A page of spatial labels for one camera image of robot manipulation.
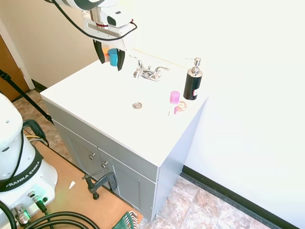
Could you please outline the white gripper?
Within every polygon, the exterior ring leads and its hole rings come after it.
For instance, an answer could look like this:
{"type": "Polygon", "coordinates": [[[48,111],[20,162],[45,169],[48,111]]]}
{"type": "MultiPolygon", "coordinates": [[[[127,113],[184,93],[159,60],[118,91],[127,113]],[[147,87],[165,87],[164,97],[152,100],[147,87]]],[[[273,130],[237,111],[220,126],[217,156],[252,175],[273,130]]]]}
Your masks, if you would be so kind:
{"type": "Polygon", "coordinates": [[[131,30],[131,24],[124,25],[122,27],[114,27],[109,25],[108,27],[99,27],[96,25],[95,22],[91,20],[91,16],[89,12],[82,11],[82,17],[83,17],[83,28],[86,33],[89,35],[98,37],[97,40],[93,40],[93,45],[96,51],[96,54],[101,62],[101,64],[105,63],[105,56],[104,52],[102,50],[102,43],[105,43],[106,45],[110,46],[111,48],[117,48],[117,69],[120,71],[123,67],[124,59],[125,59],[125,51],[131,50],[131,34],[129,33],[124,38],[120,38],[115,41],[102,41],[102,39],[115,39],[122,37],[127,32],[131,30]]]}

